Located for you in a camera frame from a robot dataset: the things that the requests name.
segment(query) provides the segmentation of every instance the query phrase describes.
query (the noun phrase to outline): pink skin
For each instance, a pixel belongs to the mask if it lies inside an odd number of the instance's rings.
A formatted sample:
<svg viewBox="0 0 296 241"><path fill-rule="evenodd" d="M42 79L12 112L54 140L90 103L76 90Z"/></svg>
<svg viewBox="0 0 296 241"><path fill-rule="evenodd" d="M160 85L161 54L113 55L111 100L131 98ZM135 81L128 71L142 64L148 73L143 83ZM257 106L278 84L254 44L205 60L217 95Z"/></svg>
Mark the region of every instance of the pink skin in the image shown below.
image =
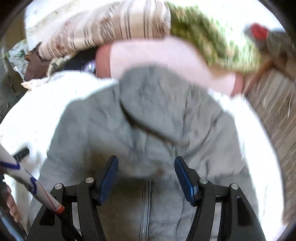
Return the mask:
<svg viewBox="0 0 296 241"><path fill-rule="evenodd" d="M11 189L7 186L8 198L6 199L6 204L9 208L10 214L14 217L15 221L18 223L20 221L20 213L17 209L17 204L11 195Z"/></svg>

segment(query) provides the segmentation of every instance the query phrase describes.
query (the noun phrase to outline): striped fabric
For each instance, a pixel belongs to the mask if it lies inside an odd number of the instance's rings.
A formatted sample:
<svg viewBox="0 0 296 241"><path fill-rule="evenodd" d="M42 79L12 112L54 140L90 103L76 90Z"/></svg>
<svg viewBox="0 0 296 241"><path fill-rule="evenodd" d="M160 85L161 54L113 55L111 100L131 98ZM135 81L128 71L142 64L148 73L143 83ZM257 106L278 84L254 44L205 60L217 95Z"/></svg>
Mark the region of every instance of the striped fabric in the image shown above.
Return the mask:
<svg viewBox="0 0 296 241"><path fill-rule="evenodd" d="M293 80L272 69L262 76L247 95L266 128L281 165L286 224L296 215L296 86L291 98L293 85Z"/></svg>
<svg viewBox="0 0 296 241"><path fill-rule="evenodd" d="M160 0L113 2L78 13L39 47L45 60L116 40L154 39L170 34L170 11Z"/></svg>

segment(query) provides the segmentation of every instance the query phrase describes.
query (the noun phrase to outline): beige blanket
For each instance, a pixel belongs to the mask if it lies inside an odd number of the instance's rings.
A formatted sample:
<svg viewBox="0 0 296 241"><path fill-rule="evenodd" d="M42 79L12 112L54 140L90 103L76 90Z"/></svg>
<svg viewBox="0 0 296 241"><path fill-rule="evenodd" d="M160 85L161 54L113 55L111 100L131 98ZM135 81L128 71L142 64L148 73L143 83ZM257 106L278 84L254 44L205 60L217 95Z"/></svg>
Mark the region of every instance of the beige blanket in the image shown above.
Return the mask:
<svg viewBox="0 0 296 241"><path fill-rule="evenodd" d="M40 45L39 54L51 60L116 40L163 38L169 34L170 11L164 2L113 2L68 19Z"/></svg>

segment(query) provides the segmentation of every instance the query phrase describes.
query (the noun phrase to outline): metal bolt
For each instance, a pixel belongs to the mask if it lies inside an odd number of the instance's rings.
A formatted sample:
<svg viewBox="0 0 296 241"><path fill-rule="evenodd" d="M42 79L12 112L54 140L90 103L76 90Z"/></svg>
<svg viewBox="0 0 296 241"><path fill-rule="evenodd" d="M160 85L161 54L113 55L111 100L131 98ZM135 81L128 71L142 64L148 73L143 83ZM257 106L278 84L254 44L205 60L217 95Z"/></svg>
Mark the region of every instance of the metal bolt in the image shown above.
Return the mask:
<svg viewBox="0 0 296 241"><path fill-rule="evenodd" d="M234 190L239 189L239 185L237 185L236 183L232 183L232 184L231 184L231 187L232 187Z"/></svg>
<svg viewBox="0 0 296 241"><path fill-rule="evenodd" d="M58 184L56 184L56 185L54 186L54 188L57 189L57 190L61 189L62 187L63 187L63 185L60 184L60 183L58 183Z"/></svg>
<svg viewBox="0 0 296 241"><path fill-rule="evenodd" d="M88 177L85 181L87 183L92 183L94 181L94 179L92 177Z"/></svg>
<svg viewBox="0 0 296 241"><path fill-rule="evenodd" d="M201 182L202 184L207 184L207 179L204 178L204 177L202 177L202 178L200 179L200 182Z"/></svg>

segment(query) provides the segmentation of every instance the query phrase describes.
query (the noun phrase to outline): patterned cloth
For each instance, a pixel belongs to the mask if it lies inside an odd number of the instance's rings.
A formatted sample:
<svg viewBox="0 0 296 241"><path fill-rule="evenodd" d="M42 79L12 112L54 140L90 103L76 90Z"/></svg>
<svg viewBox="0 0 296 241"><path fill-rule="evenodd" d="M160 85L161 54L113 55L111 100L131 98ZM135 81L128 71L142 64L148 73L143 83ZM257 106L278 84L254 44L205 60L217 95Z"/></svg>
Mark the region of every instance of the patterned cloth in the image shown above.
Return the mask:
<svg viewBox="0 0 296 241"><path fill-rule="evenodd" d="M171 13L171 34L193 43L208 65L242 73L259 69L260 53L250 39L235 33L228 25L221 26L197 6L167 5Z"/></svg>
<svg viewBox="0 0 296 241"><path fill-rule="evenodd" d="M154 39L170 34L170 11L159 0L113 2L78 13L39 47L46 60L116 40Z"/></svg>
<svg viewBox="0 0 296 241"><path fill-rule="evenodd" d="M250 39L220 26L196 6L176 7L162 0L125 0L78 13L40 45L39 55L51 60L117 40L170 34L193 43L208 65L242 73L260 67L259 50Z"/></svg>

